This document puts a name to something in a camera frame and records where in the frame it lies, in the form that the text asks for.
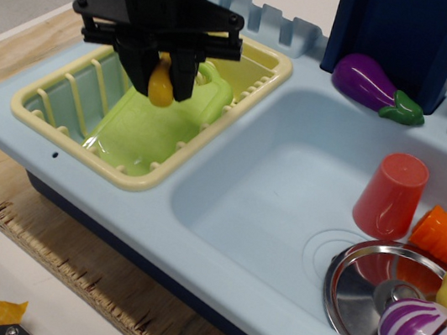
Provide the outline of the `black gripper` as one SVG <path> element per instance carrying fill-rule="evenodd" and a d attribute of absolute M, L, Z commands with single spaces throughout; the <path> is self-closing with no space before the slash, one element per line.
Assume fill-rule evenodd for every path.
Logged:
<path fill-rule="evenodd" d="M 208 0 L 75 0 L 84 39 L 114 44 L 135 90 L 149 95 L 160 51 L 171 57 L 174 99 L 191 98 L 198 67 L 207 57 L 239 60 L 244 19 Z"/>

